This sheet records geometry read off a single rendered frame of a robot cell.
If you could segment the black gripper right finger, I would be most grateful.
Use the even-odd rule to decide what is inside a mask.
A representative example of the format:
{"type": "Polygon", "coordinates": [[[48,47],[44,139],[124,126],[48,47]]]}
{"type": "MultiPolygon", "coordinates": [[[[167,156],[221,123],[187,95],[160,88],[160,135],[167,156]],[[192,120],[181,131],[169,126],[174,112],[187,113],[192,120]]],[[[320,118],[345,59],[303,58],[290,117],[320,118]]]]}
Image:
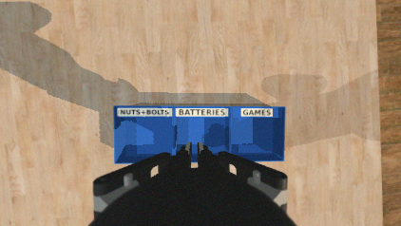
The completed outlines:
{"type": "Polygon", "coordinates": [[[203,167],[205,172],[229,174],[251,184],[287,213],[288,176],[283,172],[225,151],[213,155],[202,142],[198,142],[198,167],[203,167]],[[236,175],[230,172],[229,163],[236,167],[236,175]]]}

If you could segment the blue three-compartment bin rack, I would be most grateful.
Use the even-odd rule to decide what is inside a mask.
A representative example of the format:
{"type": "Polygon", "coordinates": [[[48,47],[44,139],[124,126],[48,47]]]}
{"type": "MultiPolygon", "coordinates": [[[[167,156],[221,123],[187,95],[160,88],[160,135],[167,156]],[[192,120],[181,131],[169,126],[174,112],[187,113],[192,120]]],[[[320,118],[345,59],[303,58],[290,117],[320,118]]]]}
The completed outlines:
{"type": "Polygon", "coordinates": [[[284,161],[285,106],[113,105],[113,112],[114,164],[176,156],[188,142],[191,163],[198,162],[198,142],[216,156],[284,161]]]}

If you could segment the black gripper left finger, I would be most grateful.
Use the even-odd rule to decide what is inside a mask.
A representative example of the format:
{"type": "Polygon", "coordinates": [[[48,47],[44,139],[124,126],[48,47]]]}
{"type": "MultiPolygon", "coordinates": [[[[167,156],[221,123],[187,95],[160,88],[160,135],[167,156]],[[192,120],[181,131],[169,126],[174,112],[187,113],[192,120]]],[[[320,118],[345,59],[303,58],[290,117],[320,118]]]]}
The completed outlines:
{"type": "Polygon", "coordinates": [[[191,167],[191,160],[192,142],[188,142],[176,156],[170,157],[170,153],[162,152],[96,178],[93,180],[94,218],[130,189],[157,176],[184,172],[185,167],[191,167]],[[151,177],[151,170],[156,166],[158,174],[151,177]]]}

